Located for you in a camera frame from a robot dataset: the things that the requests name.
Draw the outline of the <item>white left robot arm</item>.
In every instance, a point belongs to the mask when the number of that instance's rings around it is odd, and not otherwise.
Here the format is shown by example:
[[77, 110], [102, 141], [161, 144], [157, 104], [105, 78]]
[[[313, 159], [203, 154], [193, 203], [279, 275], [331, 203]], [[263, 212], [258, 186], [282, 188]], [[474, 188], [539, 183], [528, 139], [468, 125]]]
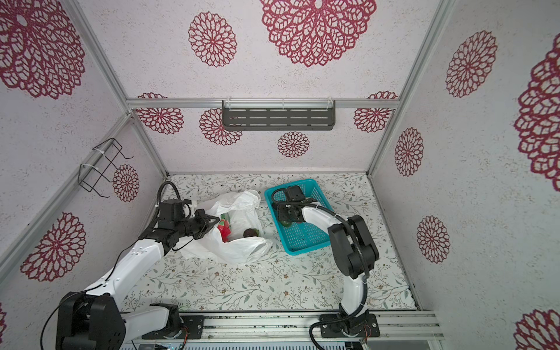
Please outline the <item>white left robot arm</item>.
[[55, 310], [56, 349], [119, 349], [124, 343], [154, 333], [163, 338], [182, 334], [176, 305], [155, 303], [144, 311], [122, 313], [125, 296], [157, 261], [177, 248], [179, 239], [201, 239], [220, 218], [198, 209], [189, 217], [169, 210], [156, 217], [123, 258], [83, 291], [70, 292]]

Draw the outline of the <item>red dragon fruit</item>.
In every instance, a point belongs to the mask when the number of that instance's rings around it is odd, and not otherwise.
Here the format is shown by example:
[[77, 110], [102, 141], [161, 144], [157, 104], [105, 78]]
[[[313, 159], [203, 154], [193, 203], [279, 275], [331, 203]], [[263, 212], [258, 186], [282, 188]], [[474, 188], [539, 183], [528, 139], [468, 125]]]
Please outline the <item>red dragon fruit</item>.
[[230, 215], [228, 213], [224, 213], [220, 215], [220, 222], [218, 224], [218, 230], [220, 231], [220, 236], [224, 243], [229, 242], [229, 236], [231, 235], [231, 227], [230, 227]]

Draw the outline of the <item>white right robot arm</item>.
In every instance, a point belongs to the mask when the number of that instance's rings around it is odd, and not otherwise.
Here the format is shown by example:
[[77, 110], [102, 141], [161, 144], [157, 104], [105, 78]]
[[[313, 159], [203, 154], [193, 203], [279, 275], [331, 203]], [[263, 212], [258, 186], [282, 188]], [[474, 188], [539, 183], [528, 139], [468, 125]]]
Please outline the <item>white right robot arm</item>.
[[360, 215], [336, 214], [305, 196], [299, 186], [275, 190], [271, 202], [283, 223], [308, 223], [328, 235], [335, 264], [346, 279], [338, 318], [319, 324], [345, 322], [350, 328], [367, 311], [367, 282], [380, 258], [366, 221]]

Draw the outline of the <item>white plastic bag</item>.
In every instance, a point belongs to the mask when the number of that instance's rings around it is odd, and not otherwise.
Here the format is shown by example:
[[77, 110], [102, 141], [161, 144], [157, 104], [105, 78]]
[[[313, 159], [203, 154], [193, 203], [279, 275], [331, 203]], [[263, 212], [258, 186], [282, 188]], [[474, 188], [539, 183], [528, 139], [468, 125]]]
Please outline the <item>white plastic bag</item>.
[[211, 230], [198, 240], [179, 240], [179, 253], [184, 258], [212, 259], [228, 264], [259, 261], [269, 252], [273, 242], [264, 236], [258, 218], [261, 197], [255, 190], [226, 193], [201, 202], [197, 209], [219, 219]]

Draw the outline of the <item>dark purple mangosteen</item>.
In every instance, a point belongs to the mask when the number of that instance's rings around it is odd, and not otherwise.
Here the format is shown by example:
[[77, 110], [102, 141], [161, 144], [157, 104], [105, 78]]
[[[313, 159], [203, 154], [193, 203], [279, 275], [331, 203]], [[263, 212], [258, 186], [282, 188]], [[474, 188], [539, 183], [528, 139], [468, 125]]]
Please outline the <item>dark purple mangosteen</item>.
[[251, 237], [258, 237], [258, 236], [259, 236], [259, 231], [251, 228], [246, 229], [243, 234], [244, 238], [251, 238]]

